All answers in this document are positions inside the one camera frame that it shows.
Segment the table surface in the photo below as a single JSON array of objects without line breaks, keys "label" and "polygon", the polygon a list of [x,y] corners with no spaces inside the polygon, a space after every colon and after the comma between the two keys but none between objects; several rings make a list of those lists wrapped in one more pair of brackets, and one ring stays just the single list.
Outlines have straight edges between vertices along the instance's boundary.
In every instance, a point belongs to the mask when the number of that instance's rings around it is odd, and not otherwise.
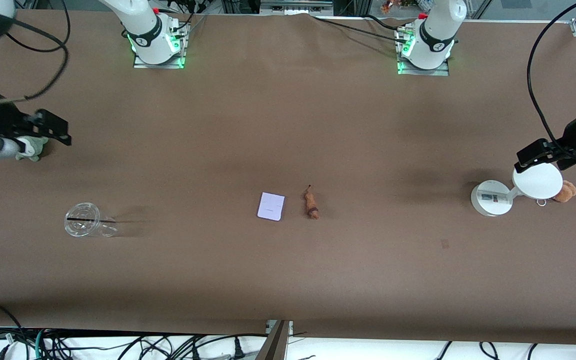
[{"label": "table surface", "polygon": [[[19,18],[64,37],[59,11]],[[69,121],[73,145],[0,161],[0,303],[23,325],[235,333],[291,319],[313,337],[576,343],[576,197],[518,198],[499,218],[470,203],[479,182],[510,185],[515,153],[546,136],[526,91],[542,23],[464,23],[450,76],[421,77],[397,74],[388,41],[305,14],[209,16],[183,70],[133,69],[112,13],[71,20],[66,73],[19,108]],[[36,91],[61,57],[0,39],[0,93]],[[576,117],[567,25],[533,71],[561,133]],[[576,167],[564,178],[576,185]],[[262,192],[285,196],[281,221],[256,217]],[[68,236],[83,201],[122,236]]]}]

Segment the sticky note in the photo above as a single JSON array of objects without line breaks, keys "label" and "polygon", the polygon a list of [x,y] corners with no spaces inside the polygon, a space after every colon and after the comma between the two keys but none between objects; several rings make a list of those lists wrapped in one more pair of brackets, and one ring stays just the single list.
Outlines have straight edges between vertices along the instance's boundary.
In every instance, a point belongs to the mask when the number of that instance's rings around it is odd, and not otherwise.
[{"label": "sticky note", "polygon": [[259,210],[256,212],[256,216],[272,221],[281,220],[285,198],[285,196],[280,194],[261,193],[261,201],[259,202]]}]

